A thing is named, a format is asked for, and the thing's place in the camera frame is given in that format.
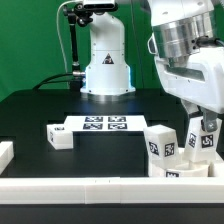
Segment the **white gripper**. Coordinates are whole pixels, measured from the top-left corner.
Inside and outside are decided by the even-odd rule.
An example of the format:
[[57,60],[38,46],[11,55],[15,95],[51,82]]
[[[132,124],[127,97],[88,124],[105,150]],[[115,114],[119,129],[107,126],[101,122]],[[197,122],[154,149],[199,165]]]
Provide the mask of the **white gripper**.
[[167,93],[181,98],[189,118],[201,114],[205,132],[217,130],[217,113],[224,113],[224,47],[201,48],[192,54],[184,68],[171,72],[164,59],[154,57],[162,87]]

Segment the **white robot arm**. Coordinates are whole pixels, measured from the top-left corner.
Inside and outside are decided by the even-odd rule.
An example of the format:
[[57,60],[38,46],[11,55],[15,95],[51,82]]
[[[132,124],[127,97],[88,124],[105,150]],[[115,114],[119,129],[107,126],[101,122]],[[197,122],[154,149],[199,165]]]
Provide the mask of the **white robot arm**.
[[[213,0],[142,0],[151,14],[147,47],[165,92],[181,99],[190,114],[203,113],[202,128],[217,129],[224,113],[224,47],[215,37]],[[91,60],[84,91],[116,95],[132,91],[126,68],[124,27],[110,12],[116,0],[84,0],[90,13]]]

